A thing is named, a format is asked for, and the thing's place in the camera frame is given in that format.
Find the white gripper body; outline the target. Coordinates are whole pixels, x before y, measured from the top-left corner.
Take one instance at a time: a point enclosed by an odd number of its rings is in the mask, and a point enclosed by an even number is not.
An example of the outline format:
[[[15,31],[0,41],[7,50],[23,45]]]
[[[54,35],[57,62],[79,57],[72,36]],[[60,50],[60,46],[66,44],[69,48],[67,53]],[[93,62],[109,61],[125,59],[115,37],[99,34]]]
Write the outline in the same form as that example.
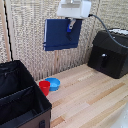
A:
[[[91,2],[89,0],[61,0],[57,9],[57,15],[60,17],[85,19],[88,17],[90,9]]]

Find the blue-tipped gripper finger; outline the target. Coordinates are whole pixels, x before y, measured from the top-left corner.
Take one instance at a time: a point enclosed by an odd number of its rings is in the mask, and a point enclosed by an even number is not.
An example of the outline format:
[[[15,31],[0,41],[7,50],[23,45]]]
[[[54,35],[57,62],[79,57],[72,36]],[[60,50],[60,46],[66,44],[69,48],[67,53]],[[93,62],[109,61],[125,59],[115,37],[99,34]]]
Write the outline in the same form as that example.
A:
[[[67,27],[67,32],[68,33],[70,33],[72,31],[75,22],[76,22],[76,19],[70,20],[70,23],[68,24],[68,27]]]

